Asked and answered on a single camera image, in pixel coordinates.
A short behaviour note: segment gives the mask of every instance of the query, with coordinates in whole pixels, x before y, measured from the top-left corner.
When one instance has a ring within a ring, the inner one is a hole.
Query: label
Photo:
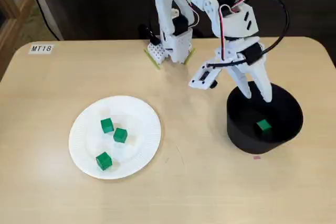
[[[54,45],[37,45],[34,44],[29,50],[30,55],[49,55],[52,52]]]

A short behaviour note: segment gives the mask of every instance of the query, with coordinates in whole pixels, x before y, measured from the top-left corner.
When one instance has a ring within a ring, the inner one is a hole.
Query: black container
[[[248,83],[252,98],[247,99],[236,87],[227,99],[227,133],[242,151],[262,154],[294,138],[301,130],[303,114],[299,103],[285,89],[272,84],[273,99],[263,100],[254,82]],[[256,130],[266,119],[269,131]]]

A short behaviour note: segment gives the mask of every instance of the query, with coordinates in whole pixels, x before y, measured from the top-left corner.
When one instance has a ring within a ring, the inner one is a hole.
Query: green block
[[[115,130],[113,138],[118,143],[125,143],[126,138],[127,138],[127,130],[124,130],[124,129],[121,129],[121,128],[117,128]]]
[[[96,161],[102,170],[106,170],[112,165],[112,159],[106,152],[103,152],[98,157],[96,157]]]
[[[102,127],[104,133],[114,131],[113,123],[112,123],[112,120],[110,118],[106,118],[104,120],[101,120],[100,123],[101,123],[101,127]]]
[[[266,119],[257,122],[257,126],[261,132],[268,131],[272,126],[266,121]]]

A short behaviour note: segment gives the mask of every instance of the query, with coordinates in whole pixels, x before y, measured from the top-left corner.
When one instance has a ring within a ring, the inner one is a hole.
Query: wooden furniture
[[[13,47],[23,23],[29,15],[34,0],[0,0],[0,79],[7,68]]]
[[[268,56],[270,79],[296,97],[304,124],[261,159],[227,137],[230,76],[222,71],[213,90],[187,85],[219,40],[194,40],[186,66],[161,70],[146,41],[52,43],[50,55],[23,46],[0,82],[2,223],[335,223],[336,72],[318,42],[287,38]],[[120,94],[153,106],[162,142],[140,172],[94,179],[72,162],[69,131],[89,104]]]

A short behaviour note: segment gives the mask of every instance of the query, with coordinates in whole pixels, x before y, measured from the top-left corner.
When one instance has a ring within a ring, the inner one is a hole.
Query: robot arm
[[[181,13],[172,10],[175,1]],[[251,97],[245,74],[250,73],[266,102],[272,100],[271,85],[265,70],[266,55],[260,55],[264,46],[259,37],[253,8],[244,0],[190,0],[205,11],[212,22],[212,31],[221,38],[222,47],[215,50],[215,57],[206,61],[190,81],[193,88],[208,89],[216,85],[216,78],[226,68],[242,93]],[[171,56],[173,62],[183,63],[191,49],[193,10],[187,0],[155,0],[160,23],[158,45],[150,44],[149,53],[157,63]]]

